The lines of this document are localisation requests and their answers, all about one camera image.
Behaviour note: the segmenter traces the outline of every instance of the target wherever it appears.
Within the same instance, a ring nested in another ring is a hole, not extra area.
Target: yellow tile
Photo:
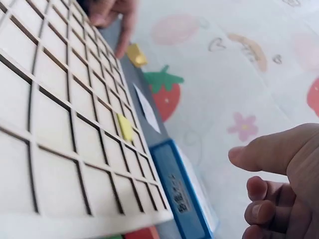
[[[128,46],[128,49],[126,51],[129,59],[136,67],[144,66],[148,63],[146,56],[144,53],[140,50],[139,46],[137,44],[132,44]]]
[[[133,129],[130,121],[121,114],[117,114],[121,127],[121,132],[125,141],[133,140]]]

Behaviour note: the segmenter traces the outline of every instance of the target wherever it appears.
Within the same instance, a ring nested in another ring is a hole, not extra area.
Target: laser-cut wooden board
[[[0,0],[0,82],[0,238],[172,219],[121,66],[75,1]]]

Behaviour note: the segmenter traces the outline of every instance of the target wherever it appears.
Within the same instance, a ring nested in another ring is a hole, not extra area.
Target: green object
[[[165,65],[160,72],[146,72],[144,73],[145,79],[152,86],[152,93],[156,94],[164,85],[166,91],[171,91],[173,84],[180,84],[184,79],[167,73],[169,66]]]
[[[122,236],[113,236],[111,238],[101,238],[101,239],[123,239]]]

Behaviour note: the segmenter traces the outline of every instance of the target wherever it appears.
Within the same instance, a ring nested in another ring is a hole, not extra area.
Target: child's hand
[[[229,151],[235,166],[287,175],[290,184],[253,177],[244,239],[319,238],[319,124],[263,136]]]
[[[123,57],[136,23],[138,0],[86,0],[91,23],[96,27],[109,26],[119,14],[123,15],[116,57]]]

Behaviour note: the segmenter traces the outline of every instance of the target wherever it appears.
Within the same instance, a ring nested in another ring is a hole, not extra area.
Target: play mat
[[[230,148],[319,118],[317,0],[142,0],[133,42],[170,136],[200,172],[220,225],[247,227],[246,181]]]

